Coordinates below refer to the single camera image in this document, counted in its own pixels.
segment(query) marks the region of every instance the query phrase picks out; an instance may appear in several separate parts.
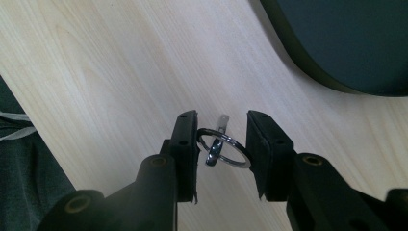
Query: black fabric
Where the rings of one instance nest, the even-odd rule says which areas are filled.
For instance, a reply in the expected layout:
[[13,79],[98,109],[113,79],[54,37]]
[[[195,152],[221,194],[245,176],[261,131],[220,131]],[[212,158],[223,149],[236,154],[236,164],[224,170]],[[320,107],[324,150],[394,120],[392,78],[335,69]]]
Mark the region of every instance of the black fabric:
[[[24,114],[0,78],[0,111]],[[32,126],[0,117],[0,135]],[[0,230],[36,230],[57,201],[74,192],[72,184],[40,135],[0,141]]]

